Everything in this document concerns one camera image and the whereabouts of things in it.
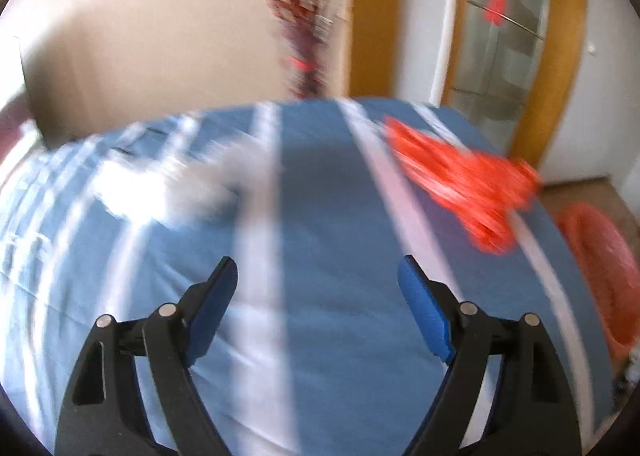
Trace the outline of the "red trash basket with liner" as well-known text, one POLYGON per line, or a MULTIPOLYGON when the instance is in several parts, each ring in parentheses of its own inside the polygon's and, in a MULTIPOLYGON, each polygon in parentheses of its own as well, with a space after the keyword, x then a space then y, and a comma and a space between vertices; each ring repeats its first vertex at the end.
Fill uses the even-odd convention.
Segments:
POLYGON ((556 221, 596 300, 612 363, 639 339, 639 267, 623 235, 604 213, 578 202, 556 221))

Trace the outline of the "clear plastic bag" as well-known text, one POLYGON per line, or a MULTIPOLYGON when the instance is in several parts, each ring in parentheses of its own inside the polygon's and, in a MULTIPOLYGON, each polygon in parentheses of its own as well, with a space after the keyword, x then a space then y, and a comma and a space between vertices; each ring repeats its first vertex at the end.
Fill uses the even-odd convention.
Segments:
POLYGON ((105 162, 93 194, 114 217, 178 229, 224 213, 266 167, 267 146, 236 133, 163 161, 120 155, 105 162))

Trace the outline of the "glass vase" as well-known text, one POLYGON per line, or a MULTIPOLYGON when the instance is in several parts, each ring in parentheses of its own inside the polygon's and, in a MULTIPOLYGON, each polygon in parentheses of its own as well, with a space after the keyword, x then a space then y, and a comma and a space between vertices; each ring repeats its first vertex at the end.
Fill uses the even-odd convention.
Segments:
POLYGON ((281 20, 279 24, 288 92, 297 100, 325 97, 333 21, 319 16, 312 23, 281 20))

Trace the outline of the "frosted glass sliding door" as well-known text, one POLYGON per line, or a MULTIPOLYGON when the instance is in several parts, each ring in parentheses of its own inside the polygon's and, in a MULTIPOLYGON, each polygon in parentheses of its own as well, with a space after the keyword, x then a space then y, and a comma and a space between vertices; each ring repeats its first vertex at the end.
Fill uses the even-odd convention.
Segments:
POLYGON ((456 0, 442 101, 501 152, 537 165, 576 79, 587 0, 506 0, 500 26, 488 0, 456 0))

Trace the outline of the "red plastic bag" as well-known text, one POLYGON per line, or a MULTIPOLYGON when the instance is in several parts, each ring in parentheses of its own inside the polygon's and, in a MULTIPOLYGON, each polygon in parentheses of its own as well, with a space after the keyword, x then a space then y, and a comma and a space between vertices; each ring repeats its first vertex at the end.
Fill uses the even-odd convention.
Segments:
POLYGON ((503 255, 515 244, 510 213, 526 210, 540 187, 526 161, 462 150, 400 120, 384 119, 387 145, 405 176, 453 213, 472 244, 503 255))

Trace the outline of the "blue white striped tablecloth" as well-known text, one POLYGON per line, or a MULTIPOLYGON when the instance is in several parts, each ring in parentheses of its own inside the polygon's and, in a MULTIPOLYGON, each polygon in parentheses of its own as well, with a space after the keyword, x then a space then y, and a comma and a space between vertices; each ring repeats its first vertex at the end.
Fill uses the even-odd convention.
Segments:
POLYGON ((444 365, 426 349, 397 284, 402 257, 497 317, 537 313, 558 350, 585 438, 613 406, 596 305, 546 209, 516 246, 479 251, 459 220, 411 184, 387 150, 385 117, 475 150, 459 114, 390 99, 257 103, 171 116, 32 157, 1 192, 1 384, 52 446, 67 380, 94 320, 137 319, 238 264, 239 286, 198 392, 237 455, 398 455, 444 365), (219 213, 165 228, 132 204, 138 177, 114 159, 166 167, 252 135, 257 178, 219 213))

